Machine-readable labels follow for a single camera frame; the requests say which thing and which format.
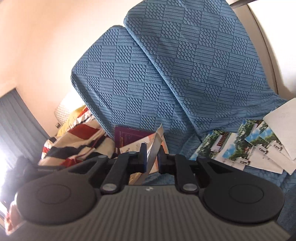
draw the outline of red and white striped cloth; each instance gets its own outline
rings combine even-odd
[[[115,151],[114,141],[109,138],[96,119],[76,125],[58,139],[47,140],[43,148],[41,166],[70,167],[91,157],[103,154],[109,158]]]

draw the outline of blue textured blanket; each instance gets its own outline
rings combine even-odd
[[[156,130],[170,153],[189,157],[212,129],[236,132],[282,105],[244,27],[225,0],[147,0],[81,57],[72,83],[102,127]],[[287,192],[296,173],[251,167]],[[153,175],[149,183],[173,183]]]

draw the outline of white wall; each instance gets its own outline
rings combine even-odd
[[[296,97],[296,1],[258,0],[249,4],[265,35],[281,97]]]
[[[5,78],[2,78],[2,80],[0,81],[0,97],[5,95],[15,87],[16,87],[15,80],[7,80]]]
[[[3,0],[0,88],[16,85],[37,121],[54,135],[54,109],[70,90],[72,67],[109,27],[122,25],[127,11],[139,2]]]

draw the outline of silver bolt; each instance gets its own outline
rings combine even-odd
[[[185,191],[189,191],[189,192],[192,192],[192,191],[195,191],[197,189],[197,186],[193,183],[187,183],[183,186],[183,189]]]
[[[108,192],[114,191],[116,188],[117,188],[117,186],[115,184],[113,184],[113,183],[106,183],[103,186],[103,190],[108,191]]]

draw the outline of paper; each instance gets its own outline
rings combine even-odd
[[[204,156],[212,158],[218,162],[222,162],[239,170],[243,170],[245,167],[244,164],[222,157],[228,146],[233,143],[235,138],[235,133],[213,130],[206,136],[203,143],[192,154],[190,160],[195,161],[198,156]]]
[[[296,159],[296,98],[270,112],[263,120],[278,137],[291,159]]]
[[[245,164],[229,160],[227,158],[224,158],[223,155],[228,149],[228,147],[235,141],[236,139],[236,133],[230,133],[230,137],[228,138],[227,142],[224,145],[224,148],[214,157],[216,161],[222,162],[228,166],[234,167],[236,169],[239,169],[241,171],[244,170]]]
[[[256,129],[253,129],[253,131],[251,131],[251,133],[245,138],[245,140],[247,142],[249,142],[250,144],[252,144],[252,141],[254,141],[257,138],[259,138],[259,135],[264,130],[266,130],[267,127],[268,127],[268,125],[263,121],[260,125],[257,126]]]
[[[163,127],[160,125],[155,133],[120,148],[120,153],[129,151],[139,152],[142,143],[147,144],[147,171],[146,173],[132,174],[130,176],[129,184],[140,185],[148,174],[158,172],[157,153],[161,145],[164,152],[168,154],[168,147],[165,142],[163,132]]]
[[[244,120],[235,141],[229,145],[222,157],[240,163],[249,162],[251,167],[281,174],[283,169],[279,165],[245,140],[261,123],[260,120]]]

